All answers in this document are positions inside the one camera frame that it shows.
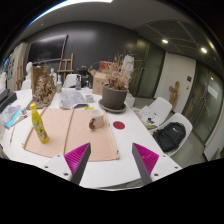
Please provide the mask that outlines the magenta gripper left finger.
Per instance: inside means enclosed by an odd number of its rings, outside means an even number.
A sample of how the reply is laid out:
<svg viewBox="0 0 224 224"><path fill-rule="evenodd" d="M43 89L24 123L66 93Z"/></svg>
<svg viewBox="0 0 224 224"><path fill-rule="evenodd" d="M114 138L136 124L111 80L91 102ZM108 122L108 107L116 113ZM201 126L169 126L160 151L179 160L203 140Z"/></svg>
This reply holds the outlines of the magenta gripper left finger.
<svg viewBox="0 0 224 224"><path fill-rule="evenodd" d="M80 184L90 154L91 144L86 143L64 155L67 165L72 172L72 183Z"/></svg>

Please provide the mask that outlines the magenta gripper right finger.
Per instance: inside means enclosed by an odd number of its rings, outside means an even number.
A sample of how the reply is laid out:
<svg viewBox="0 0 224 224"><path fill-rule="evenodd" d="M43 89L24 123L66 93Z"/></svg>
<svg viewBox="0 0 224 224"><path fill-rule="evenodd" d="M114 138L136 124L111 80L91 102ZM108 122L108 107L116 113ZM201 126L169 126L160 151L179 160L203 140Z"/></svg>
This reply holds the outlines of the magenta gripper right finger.
<svg viewBox="0 0 224 224"><path fill-rule="evenodd" d="M150 184L152 182L151 173L159 159L159 155L137 143L132 144L132 154L143 185Z"/></svg>

